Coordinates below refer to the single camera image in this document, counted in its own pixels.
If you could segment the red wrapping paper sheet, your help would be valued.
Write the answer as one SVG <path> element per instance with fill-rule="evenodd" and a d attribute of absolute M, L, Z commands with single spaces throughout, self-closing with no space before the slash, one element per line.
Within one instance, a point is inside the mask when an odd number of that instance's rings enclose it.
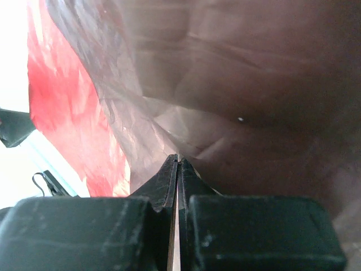
<path fill-rule="evenodd" d="M 359 1 L 40 1 L 135 190 L 178 152 L 222 193 L 360 211 Z"/>

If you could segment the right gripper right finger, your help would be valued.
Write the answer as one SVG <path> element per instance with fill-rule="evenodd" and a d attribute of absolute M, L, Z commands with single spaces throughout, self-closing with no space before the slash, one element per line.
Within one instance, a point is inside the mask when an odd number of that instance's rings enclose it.
<path fill-rule="evenodd" d="M 220 195 L 178 164 L 182 270 L 344 270 L 328 212 L 305 197 Z"/>

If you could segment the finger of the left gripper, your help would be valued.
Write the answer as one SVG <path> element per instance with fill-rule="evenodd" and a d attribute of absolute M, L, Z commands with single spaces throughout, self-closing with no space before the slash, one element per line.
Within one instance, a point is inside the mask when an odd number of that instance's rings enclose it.
<path fill-rule="evenodd" d="M 22 143 L 35 129 L 30 114 L 1 109 L 1 142 L 6 148 Z"/>

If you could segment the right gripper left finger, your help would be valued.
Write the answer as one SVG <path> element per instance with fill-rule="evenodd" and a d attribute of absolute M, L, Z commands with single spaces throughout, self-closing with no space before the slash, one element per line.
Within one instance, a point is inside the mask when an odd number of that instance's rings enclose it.
<path fill-rule="evenodd" d="M 1 217 L 2 270 L 172 270 L 177 155 L 125 198 L 29 198 Z"/>

